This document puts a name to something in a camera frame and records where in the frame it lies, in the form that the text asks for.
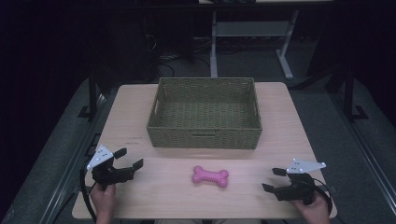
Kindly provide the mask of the pink bone-shaped toy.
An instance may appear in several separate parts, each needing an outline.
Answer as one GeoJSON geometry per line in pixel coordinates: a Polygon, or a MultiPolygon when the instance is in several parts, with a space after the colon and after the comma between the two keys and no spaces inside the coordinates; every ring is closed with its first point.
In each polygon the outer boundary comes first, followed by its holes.
{"type": "Polygon", "coordinates": [[[194,184],[208,181],[215,183],[220,188],[226,188],[228,186],[228,176],[229,173],[227,170],[212,172],[205,170],[202,166],[195,166],[193,168],[193,175],[191,181],[194,184]]]}

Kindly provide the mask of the green woven basket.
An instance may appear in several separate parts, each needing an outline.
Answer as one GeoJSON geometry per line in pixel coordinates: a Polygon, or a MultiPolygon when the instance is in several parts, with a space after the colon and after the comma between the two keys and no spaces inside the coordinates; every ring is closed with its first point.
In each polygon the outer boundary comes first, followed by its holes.
{"type": "Polygon", "coordinates": [[[163,77],[148,117],[154,147],[254,149],[262,135],[250,77],[163,77]]]}

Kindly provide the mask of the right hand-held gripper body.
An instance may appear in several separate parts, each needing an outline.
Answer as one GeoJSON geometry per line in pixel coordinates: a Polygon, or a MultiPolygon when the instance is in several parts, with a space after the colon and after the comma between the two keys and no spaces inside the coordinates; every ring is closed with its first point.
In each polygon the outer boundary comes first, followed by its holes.
{"type": "Polygon", "coordinates": [[[313,202],[314,192],[322,196],[326,193],[315,185],[314,178],[309,172],[317,171],[326,167],[325,162],[305,161],[293,159],[290,165],[285,169],[290,185],[286,187],[275,188],[275,196],[279,201],[297,201],[302,200],[305,205],[313,202]]]}

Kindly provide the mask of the person's left hand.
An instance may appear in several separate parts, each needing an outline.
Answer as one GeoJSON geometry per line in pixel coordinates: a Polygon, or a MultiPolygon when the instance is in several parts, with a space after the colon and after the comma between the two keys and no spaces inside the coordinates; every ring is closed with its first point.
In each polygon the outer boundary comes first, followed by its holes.
{"type": "Polygon", "coordinates": [[[92,187],[91,198],[97,217],[114,217],[116,186],[108,185],[105,189],[99,184],[92,187]]]}

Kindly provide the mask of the grey metal desk frame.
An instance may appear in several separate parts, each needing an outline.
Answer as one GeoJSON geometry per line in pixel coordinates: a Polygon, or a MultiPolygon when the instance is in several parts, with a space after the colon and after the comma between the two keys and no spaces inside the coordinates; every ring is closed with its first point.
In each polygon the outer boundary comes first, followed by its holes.
{"type": "Polygon", "coordinates": [[[283,37],[284,42],[276,50],[276,57],[285,79],[292,80],[286,53],[299,15],[298,10],[291,13],[288,21],[218,21],[217,12],[212,13],[211,49],[209,53],[210,76],[218,77],[217,38],[218,37],[283,37]]]}

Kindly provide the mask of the aluminium floor rail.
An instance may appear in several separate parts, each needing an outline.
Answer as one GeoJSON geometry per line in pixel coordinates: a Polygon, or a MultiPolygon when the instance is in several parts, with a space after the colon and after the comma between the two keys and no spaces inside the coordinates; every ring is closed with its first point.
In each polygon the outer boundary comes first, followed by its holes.
{"type": "Polygon", "coordinates": [[[354,141],[358,145],[363,160],[368,166],[370,173],[372,174],[376,184],[378,185],[383,197],[385,198],[390,210],[393,215],[396,216],[396,188],[394,188],[383,169],[381,168],[379,162],[377,161],[375,155],[371,151],[366,140],[363,138],[361,131],[358,129],[354,119],[350,119],[343,108],[343,102],[336,94],[331,94],[330,99],[334,104],[337,112],[342,117],[343,122],[348,128],[349,132],[353,136],[354,141]]]}
{"type": "Polygon", "coordinates": [[[78,143],[72,147],[66,155],[67,164],[57,182],[56,188],[50,196],[45,212],[40,218],[39,224],[53,224],[62,210],[67,206],[69,199],[79,193],[80,171],[85,170],[85,162],[91,156],[98,142],[99,133],[94,130],[98,124],[103,106],[106,104],[106,97],[100,93],[90,99],[90,105],[83,106],[82,116],[84,121],[83,130],[78,136],[78,143]]]}

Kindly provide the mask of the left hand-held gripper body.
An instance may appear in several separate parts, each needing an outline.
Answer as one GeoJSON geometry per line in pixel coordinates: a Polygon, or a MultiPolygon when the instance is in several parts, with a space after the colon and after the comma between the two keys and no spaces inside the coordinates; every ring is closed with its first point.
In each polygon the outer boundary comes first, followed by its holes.
{"type": "Polygon", "coordinates": [[[114,153],[101,145],[86,165],[86,170],[92,172],[92,179],[104,189],[108,185],[124,183],[134,178],[135,170],[133,166],[127,168],[114,167],[114,153]]]}

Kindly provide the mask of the black metal stand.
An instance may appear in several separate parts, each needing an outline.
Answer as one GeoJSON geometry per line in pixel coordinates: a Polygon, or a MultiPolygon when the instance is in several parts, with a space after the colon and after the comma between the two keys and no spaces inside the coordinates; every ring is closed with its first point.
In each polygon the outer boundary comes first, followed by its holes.
{"type": "Polygon", "coordinates": [[[344,113],[349,122],[354,122],[356,119],[368,119],[367,114],[360,105],[353,105],[354,95],[354,75],[350,68],[345,74],[345,88],[344,88],[344,113]]]}
{"type": "Polygon", "coordinates": [[[93,70],[89,73],[88,76],[88,87],[89,87],[89,104],[84,105],[79,113],[79,118],[86,118],[88,121],[92,121],[97,113],[97,100],[98,100],[98,91],[96,85],[96,75],[93,70]]]}

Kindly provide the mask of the person's right hand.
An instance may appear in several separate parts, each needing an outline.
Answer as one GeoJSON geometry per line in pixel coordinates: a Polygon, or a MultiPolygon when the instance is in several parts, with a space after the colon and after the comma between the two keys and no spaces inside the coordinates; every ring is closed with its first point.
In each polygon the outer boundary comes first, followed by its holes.
{"type": "Polygon", "coordinates": [[[314,201],[309,205],[305,205],[302,201],[290,201],[290,204],[299,211],[305,221],[314,219],[330,219],[328,204],[325,198],[318,192],[314,194],[314,201]]]}

